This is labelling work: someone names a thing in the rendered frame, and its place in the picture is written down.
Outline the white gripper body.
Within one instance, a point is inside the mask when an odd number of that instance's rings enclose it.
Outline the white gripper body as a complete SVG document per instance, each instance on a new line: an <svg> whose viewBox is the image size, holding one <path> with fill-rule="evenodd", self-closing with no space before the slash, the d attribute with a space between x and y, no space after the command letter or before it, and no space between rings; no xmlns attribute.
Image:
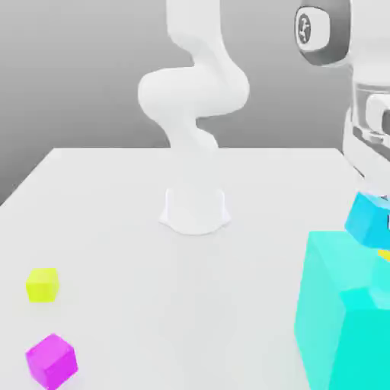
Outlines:
<svg viewBox="0 0 390 390"><path fill-rule="evenodd" d="M363 176L363 191L390 198L390 148L370 142L353 125L352 110L344 122L342 151L348 162Z"/></svg>

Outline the small blue cube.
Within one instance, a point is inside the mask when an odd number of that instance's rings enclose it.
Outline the small blue cube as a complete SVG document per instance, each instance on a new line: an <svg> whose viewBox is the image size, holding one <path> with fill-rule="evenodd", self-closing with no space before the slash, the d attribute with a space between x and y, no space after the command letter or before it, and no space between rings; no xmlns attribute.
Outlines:
<svg viewBox="0 0 390 390"><path fill-rule="evenodd" d="M390 251L390 200L358 192L344 227L360 244Z"/></svg>

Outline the small lime cube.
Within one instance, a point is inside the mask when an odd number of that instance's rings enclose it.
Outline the small lime cube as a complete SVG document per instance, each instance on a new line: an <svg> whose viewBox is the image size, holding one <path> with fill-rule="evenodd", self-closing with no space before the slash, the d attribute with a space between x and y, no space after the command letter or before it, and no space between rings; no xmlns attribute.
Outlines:
<svg viewBox="0 0 390 390"><path fill-rule="evenodd" d="M30 302L54 302L59 291L56 268L34 268L26 281Z"/></svg>

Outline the small magenta cube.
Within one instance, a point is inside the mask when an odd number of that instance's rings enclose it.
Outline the small magenta cube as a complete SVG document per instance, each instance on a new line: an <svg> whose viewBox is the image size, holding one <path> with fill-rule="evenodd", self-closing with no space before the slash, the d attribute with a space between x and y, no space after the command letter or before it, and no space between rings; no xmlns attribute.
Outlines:
<svg viewBox="0 0 390 390"><path fill-rule="evenodd" d="M31 376L46 390L57 390L78 371L74 347L56 334L31 347L25 357Z"/></svg>

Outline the large teal box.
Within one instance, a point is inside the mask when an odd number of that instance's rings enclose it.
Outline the large teal box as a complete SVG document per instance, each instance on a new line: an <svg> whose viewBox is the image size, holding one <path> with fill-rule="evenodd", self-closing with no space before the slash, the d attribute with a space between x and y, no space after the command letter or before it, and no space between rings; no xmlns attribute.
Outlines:
<svg viewBox="0 0 390 390"><path fill-rule="evenodd" d="M294 332L310 390L390 390L390 261L310 232Z"/></svg>

